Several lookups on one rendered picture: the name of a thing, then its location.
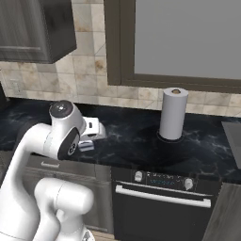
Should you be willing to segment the window with brown frame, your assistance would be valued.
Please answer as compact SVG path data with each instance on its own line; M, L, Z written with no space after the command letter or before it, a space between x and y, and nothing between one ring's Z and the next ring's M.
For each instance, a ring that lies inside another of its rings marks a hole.
M241 94L241 0L104 0L108 83Z

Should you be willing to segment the dark wood base cupboard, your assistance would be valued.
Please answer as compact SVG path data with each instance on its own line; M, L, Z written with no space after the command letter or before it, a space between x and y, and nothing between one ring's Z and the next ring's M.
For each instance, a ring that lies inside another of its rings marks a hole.
M241 241L241 185L222 185L202 241Z

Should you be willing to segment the dark wood wall cupboard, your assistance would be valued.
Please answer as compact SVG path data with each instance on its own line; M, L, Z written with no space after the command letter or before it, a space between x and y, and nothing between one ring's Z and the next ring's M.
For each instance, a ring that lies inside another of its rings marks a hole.
M0 0L0 61L52 64L75 49L71 0Z

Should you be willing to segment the grey cupboard door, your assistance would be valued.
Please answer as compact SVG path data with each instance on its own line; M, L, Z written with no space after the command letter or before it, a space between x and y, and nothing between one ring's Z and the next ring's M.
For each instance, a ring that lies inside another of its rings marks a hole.
M31 196L34 196L34 188L37 182L44 177L58 178L89 188L94 194L94 203L91 210L83 216L84 223L94 231L114 233L109 167L96 167L93 174L71 174L26 168L24 171L24 187Z

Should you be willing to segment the grey steel sink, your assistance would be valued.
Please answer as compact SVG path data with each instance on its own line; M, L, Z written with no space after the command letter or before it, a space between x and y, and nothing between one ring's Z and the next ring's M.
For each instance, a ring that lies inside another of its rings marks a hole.
M224 121L222 126L233 152L235 163L241 169L241 123Z

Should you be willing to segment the grey drawer front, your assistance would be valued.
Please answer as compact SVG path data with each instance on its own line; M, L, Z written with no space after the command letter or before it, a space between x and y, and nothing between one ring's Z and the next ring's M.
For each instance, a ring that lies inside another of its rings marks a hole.
M49 164L59 164L60 166L58 169L42 167L40 165L42 161ZM48 171L57 171L62 173L93 177L98 181L111 181L111 168L109 166L103 166L99 164L76 162L70 160L58 161L43 156L31 155L27 166L34 169L44 169Z

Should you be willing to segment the black paper towel holder base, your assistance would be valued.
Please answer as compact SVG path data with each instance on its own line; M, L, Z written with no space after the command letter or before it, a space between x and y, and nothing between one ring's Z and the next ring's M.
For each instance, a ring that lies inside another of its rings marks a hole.
M182 142L183 139L185 138L184 135L181 135L180 138L178 139L166 139L164 137L162 137L160 134L159 134L159 130L156 131L156 136L159 140L165 142L165 143L169 143L169 144L175 144L175 143L179 143L179 142Z

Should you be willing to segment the white paper towel roll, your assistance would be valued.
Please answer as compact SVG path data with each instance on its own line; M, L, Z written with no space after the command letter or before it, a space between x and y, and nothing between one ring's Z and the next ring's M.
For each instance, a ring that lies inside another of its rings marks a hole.
M159 135L167 140L182 136L188 91L183 88L165 88Z

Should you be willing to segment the black oven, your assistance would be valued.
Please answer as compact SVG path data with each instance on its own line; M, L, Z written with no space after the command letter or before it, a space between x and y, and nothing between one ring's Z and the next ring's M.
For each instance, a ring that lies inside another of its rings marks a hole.
M143 173L135 181L137 171ZM185 189L185 179L193 187ZM170 175L144 170L111 170L114 236L119 241L202 241L215 208L221 183L195 176ZM119 194L123 188L180 199L211 201L210 208L147 200Z

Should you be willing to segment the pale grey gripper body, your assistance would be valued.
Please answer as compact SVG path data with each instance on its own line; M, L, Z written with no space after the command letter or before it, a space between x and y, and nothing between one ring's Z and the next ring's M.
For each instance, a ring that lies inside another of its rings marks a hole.
M99 123L98 128L87 128L83 133L78 143L78 149L81 152L92 151L94 149L94 141L106 138L106 131L104 126Z

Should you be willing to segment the beige wall socket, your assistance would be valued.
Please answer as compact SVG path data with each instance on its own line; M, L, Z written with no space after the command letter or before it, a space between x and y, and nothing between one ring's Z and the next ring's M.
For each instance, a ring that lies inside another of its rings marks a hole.
M21 95L22 94L22 88L21 85L17 80L11 79L10 84L12 86L12 89L16 95Z

